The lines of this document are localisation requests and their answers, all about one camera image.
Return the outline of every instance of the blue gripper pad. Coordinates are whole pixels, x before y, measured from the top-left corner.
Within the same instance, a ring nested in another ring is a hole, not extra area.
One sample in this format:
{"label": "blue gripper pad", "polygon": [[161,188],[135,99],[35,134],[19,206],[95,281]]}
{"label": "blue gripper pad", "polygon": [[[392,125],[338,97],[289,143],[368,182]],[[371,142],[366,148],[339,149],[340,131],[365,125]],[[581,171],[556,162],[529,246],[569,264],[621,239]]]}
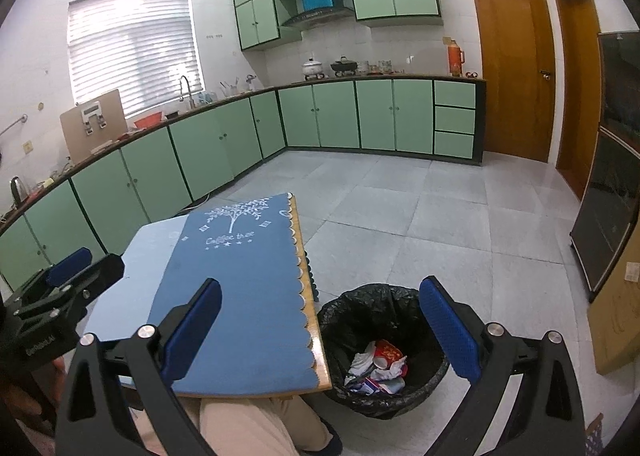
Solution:
{"label": "blue gripper pad", "polygon": [[190,308],[164,346],[162,379],[171,384],[185,377],[222,308],[222,289],[215,279],[190,302]]}
{"label": "blue gripper pad", "polygon": [[420,310],[456,375],[476,383],[481,373],[478,345],[429,277],[420,284],[419,299]]}
{"label": "blue gripper pad", "polygon": [[91,265],[91,260],[92,255],[88,248],[84,246],[78,248],[74,253],[66,256],[65,259],[51,267],[47,276],[47,284],[54,288],[62,286],[73,276],[76,276]]}

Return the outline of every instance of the table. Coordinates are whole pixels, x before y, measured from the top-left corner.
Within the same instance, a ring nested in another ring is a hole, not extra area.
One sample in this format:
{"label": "table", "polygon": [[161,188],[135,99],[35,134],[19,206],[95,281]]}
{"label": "table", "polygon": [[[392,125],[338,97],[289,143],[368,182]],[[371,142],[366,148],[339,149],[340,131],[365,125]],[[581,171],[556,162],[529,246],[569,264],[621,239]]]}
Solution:
{"label": "table", "polygon": [[[310,349],[315,359],[314,371],[318,376],[318,385],[313,389],[297,389],[290,392],[262,394],[259,396],[243,395],[242,398],[291,396],[326,391],[331,388],[331,379],[314,309],[313,293],[305,259],[295,197],[290,198],[290,207],[292,228],[296,239],[296,253],[302,259],[300,281],[303,285],[301,295],[305,300],[303,312],[307,318],[306,330],[311,336]],[[186,219],[187,216],[179,216],[150,224],[140,229],[122,256],[125,263],[123,279],[97,300],[84,332],[92,332],[102,341],[115,340],[129,337],[137,328],[146,324],[154,296],[164,274],[164,268],[180,238],[180,232]],[[154,262],[149,262],[150,257],[154,258]],[[125,377],[122,377],[122,381],[125,385],[130,385],[131,383],[130,379]],[[190,393],[184,396],[203,398],[207,395]],[[238,396],[223,396],[220,394],[217,394],[216,397],[238,398]]]}

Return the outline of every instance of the range hood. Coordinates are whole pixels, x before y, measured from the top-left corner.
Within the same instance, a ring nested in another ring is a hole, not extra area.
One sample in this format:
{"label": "range hood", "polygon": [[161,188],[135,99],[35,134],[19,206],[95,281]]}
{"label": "range hood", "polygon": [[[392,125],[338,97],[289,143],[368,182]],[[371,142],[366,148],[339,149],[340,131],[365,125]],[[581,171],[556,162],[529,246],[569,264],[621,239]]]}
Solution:
{"label": "range hood", "polygon": [[299,0],[303,11],[286,20],[282,25],[298,30],[308,30],[318,24],[342,17],[354,16],[352,8],[344,6],[343,0]]}

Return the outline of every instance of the black garbage bag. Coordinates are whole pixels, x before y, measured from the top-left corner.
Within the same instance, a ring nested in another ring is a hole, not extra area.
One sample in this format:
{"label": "black garbage bag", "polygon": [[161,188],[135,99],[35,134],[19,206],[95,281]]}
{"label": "black garbage bag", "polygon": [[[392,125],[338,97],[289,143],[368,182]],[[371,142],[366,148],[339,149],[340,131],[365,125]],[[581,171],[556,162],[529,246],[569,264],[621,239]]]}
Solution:
{"label": "black garbage bag", "polygon": [[[389,420],[425,401],[443,379],[449,361],[418,302],[418,291],[365,284],[326,303],[318,313],[333,389],[325,394],[364,416]],[[387,340],[407,356],[404,389],[398,394],[357,394],[344,377],[356,353],[371,341]]]}

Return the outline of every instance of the screw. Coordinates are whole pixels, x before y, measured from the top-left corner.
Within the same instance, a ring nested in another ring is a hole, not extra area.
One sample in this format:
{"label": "screw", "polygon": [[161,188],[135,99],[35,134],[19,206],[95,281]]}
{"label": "screw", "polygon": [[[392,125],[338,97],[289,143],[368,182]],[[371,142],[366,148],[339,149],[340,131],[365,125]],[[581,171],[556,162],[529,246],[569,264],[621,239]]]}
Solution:
{"label": "screw", "polygon": [[84,335],[82,335],[82,338],[80,339],[80,343],[82,344],[82,346],[88,346],[89,344],[93,344],[95,341],[95,336],[93,333],[85,333]]}
{"label": "screw", "polygon": [[156,328],[151,324],[147,324],[138,330],[138,337],[141,339],[148,339],[149,337],[152,337],[154,333],[156,333]]}
{"label": "screw", "polygon": [[487,325],[486,330],[494,337],[500,337],[504,334],[504,328],[497,322],[491,322]]}
{"label": "screw", "polygon": [[546,336],[549,337],[549,340],[552,341],[553,344],[559,344],[562,342],[562,335],[557,331],[550,331]]}

